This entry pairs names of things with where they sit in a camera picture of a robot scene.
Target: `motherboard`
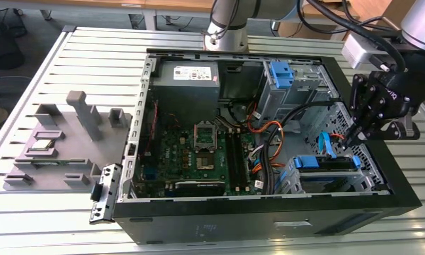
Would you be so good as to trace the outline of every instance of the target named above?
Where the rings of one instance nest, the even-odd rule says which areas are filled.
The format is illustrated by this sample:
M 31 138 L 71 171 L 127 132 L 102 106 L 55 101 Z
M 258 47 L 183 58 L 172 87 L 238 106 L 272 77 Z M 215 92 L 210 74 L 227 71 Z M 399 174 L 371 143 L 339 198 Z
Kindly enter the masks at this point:
M 163 131 L 158 163 L 143 165 L 136 182 L 138 197 L 256 194 L 250 185 L 252 150 L 254 135 L 218 130 L 210 122 Z

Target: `metal bracket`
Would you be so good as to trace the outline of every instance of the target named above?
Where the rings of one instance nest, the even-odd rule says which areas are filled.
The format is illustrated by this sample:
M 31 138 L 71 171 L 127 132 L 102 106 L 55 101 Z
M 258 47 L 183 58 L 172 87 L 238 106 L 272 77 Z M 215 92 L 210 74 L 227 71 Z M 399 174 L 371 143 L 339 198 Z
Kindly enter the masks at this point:
M 103 168 L 99 183 L 92 190 L 94 209 L 91 214 L 91 224 L 114 223 L 114 208 L 120 186 L 123 166 L 112 164 Z

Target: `wooden table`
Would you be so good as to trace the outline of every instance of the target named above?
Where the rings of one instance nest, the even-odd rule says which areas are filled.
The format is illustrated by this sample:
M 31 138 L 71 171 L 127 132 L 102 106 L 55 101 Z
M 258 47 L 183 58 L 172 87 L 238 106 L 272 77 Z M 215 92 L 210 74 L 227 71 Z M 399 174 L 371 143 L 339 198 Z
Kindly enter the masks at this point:
M 156 16 L 187 16 L 208 18 L 215 0 L 0 0 L 0 7 L 42 10 L 47 20 L 50 12 L 94 11 L 106 13 L 142 14 L 148 30 L 156 30 Z M 306 9 L 306 18 L 312 24 L 335 23 L 315 8 Z M 299 22 L 295 16 L 287 22 Z

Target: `red wire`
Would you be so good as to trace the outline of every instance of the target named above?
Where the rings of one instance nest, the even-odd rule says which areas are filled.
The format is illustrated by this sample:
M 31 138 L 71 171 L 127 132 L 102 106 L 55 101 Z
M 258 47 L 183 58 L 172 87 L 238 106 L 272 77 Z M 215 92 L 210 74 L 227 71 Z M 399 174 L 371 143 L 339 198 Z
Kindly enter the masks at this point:
M 342 140 L 346 140 L 346 136 L 343 134 L 332 133 L 332 137 L 339 137 Z
M 143 154 L 146 154 L 147 151 L 150 150 L 151 138 L 154 137 L 154 132 L 155 132 L 155 128 L 156 128 L 156 120 L 158 120 L 158 103 L 155 102 L 155 118 L 154 118 L 154 124 L 151 125 L 150 140 L 148 140 L 147 148 L 146 148 Z

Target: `white label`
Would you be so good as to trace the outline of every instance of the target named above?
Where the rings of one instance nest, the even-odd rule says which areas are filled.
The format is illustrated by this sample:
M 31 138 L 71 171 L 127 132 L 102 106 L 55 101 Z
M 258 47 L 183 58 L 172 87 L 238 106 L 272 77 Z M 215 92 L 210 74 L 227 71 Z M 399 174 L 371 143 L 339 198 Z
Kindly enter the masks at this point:
M 140 4 L 122 4 L 123 7 L 138 7 L 140 8 L 142 5 Z
M 263 189 L 263 184 L 264 184 L 264 182 L 262 182 L 259 180 L 255 181 L 255 187 L 256 188 Z
M 312 226 L 310 222 L 275 222 L 275 227 Z
M 258 120 L 262 118 L 262 114 L 258 112 L 254 112 L 252 115 L 256 117 Z
M 174 80 L 211 81 L 211 67 L 178 66 L 174 69 Z

